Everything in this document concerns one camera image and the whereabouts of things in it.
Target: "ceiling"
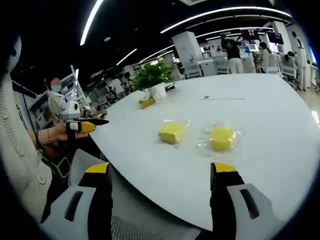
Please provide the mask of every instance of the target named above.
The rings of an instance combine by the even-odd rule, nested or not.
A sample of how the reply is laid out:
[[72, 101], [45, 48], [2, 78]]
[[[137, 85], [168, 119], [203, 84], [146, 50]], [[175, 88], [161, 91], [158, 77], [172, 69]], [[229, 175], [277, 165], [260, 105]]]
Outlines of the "ceiling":
[[[62, 79], [71, 73], [70, 65], [73, 65], [75, 69], [79, 68], [78, 79], [85, 89], [92, 81], [100, 81], [108, 69], [113, 68], [110, 73], [118, 73], [122, 67], [140, 62], [172, 45], [171, 38], [181, 32], [191, 31], [199, 36], [223, 29], [262, 27], [270, 21], [268, 17], [258, 16], [213, 20], [216, 18], [264, 15], [292, 21], [290, 17], [275, 12], [242, 9], [198, 17], [160, 34], [173, 24], [212, 10], [236, 6], [272, 6], [267, 0], [207, 0], [193, 6], [179, 0], [104, 0], [91, 24], [85, 44], [80, 46], [83, 30], [95, 2], [34, 1], [25, 11], [27, 14], [21, 27], [20, 65], [12, 74], [13, 80], [40, 94], [45, 90], [45, 78]], [[199, 37], [197, 40], [202, 43], [215, 36], [218, 34]], [[116, 66], [134, 49], [137, 51]], [[100, 76], [91, 78], [92, 74], [101, 70], [103, 72]]]

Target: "yellow object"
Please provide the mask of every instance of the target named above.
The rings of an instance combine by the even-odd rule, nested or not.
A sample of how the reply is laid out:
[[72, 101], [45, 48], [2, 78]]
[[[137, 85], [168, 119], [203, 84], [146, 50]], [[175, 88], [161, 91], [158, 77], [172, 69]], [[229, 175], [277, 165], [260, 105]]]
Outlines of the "yellow object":
[[185, 128], [185, 123], [168, 122], [163, 125], [158, 134], [162, 142], [168, 144], [177, 144], [181, 141], [185, 133]]
[[156, 103], [156, 100], [153, 97], [150, 97], [147, 100], [139, 100], [141, 109], [145, 109], [146, 107], [149, 107], [150, 105], [155, 103]]
[[214, 162], [215, 165], [215, 170], [217, 173], [222, 173], [222, 172], [236, 172], [237, 169], [235, 169], [233, 166], [222, 163], [222, 162]]
[[85, 172], [86, 173], [94, 173], [94, 174], [105, 174], [107, 171], [107, 166], [109, 162], [100, 163], [89, 167]]
[[224, 151], [233, 145], [234, 131], [223, 126], [216, 126], [210, 134], [211, 147], [216, 151]]
[[88, 121], [81, 122], [81, 131], [83, 133], [91, 133], [94, 130], [96, 130], [96, 125], [94, 125], [94, 124], [92, 124], [91, 122], [88, 122]]

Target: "plastic bag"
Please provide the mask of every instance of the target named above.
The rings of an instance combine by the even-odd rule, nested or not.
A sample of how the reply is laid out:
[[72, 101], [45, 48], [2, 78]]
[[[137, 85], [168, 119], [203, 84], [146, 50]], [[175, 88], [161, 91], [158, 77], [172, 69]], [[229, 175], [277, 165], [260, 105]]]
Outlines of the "plastic bag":
[[238, 151], [241, 134], [223, 122], [211, 123], [205, 126], [196, 144], [207, 153], [206, 156], [219, 157], [220, 154]]
[[184, 138], [189, 121], [174, 121], [166, 119], [158, 132], [158, 141], [161, 143], [171, 144], [178, 148]]

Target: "green leaves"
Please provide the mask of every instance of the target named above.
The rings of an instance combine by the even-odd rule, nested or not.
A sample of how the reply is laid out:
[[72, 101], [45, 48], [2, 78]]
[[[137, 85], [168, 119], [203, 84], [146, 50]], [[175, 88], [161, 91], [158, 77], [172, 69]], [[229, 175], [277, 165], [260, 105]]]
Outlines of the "green leaves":
[[137, 90], [151, 88], [160, 83], [170, 82], [172, 69], [161, 61], [156, 65], [150, 63], [144, 65], [144, 69], [138, 71], [132, 80], [132, 84]]

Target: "white flower pot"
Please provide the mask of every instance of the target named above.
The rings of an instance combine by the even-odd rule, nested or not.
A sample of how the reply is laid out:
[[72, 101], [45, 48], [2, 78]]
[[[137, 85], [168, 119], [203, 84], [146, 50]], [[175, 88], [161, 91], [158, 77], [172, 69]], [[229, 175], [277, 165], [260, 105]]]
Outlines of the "white flower pot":
[[151, 97], [153, 97], [155, 100], [159, 100], [167, 96], [165, 84], [163, 82], [148, 88], [148, 90]]

